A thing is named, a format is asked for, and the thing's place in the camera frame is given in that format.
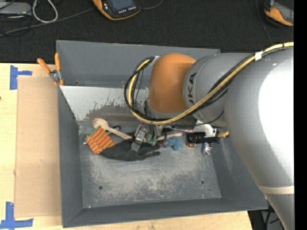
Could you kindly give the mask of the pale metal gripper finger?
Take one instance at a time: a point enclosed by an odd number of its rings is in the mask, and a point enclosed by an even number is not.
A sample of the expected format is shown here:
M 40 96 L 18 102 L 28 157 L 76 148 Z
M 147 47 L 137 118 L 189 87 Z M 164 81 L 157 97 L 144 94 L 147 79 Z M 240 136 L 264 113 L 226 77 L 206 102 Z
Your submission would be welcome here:
M 139 131 L 137 131 L 135 133 L 134 141 L 133 141 L 133 143 L 131 145 L 131 150 L 132 151 L 138 152 L 138 150 L 141 147 L 141 144 L 144 141 L 145 136 L 146 136 L 146 132 L 145 131 L 139 130 Z

